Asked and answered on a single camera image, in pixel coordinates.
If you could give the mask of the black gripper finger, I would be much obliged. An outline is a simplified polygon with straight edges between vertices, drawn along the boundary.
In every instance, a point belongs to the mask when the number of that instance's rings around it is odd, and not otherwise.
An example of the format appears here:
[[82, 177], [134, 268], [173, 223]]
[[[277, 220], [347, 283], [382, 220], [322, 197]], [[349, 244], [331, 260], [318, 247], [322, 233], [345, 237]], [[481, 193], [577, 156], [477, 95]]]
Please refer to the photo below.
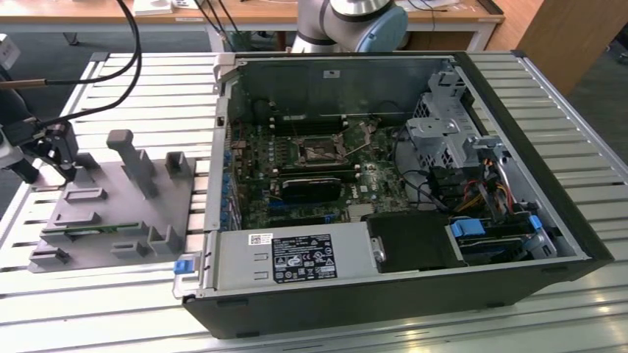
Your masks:
[[54, 124], [45, 128], [42, 137], [35, 141], [34, 155], [43, 161], [65, 180], [74, 180], [74, 159], [78, 151], [71, 124]]
[[38, 178], [38, 169], [31, 166], [25, 158], [9, 165], [9, 170], [21, 178], [23, 183], [33, 184]]

